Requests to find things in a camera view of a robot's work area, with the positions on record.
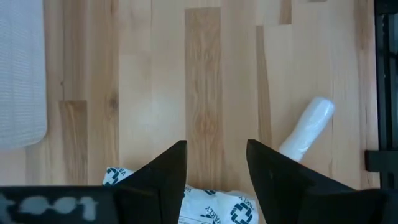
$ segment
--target wooden floor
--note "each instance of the wooden floor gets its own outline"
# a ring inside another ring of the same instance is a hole
[[[253,194],[246,141],[277,149],[314,96],[304,164],[377,187],[372,0],[45,0],[49,128],[0,152],[1,184],[100,184],[188,140],[188,183]]]

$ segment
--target white plastic bag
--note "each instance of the white plastic bag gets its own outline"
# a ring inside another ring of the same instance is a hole
[[[114,185],[134,172],[109,167],[103,185]],[[242,192],[217,192],[185,186],[179,224],[257,224],[256,201]]]

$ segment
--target white paper roll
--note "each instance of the white paper roll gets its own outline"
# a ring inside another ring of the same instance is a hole
[[[292,134],[282,143],[279,152],[297,162],[319,136],[335,112],[332,101],[316,97],[301,115]]]

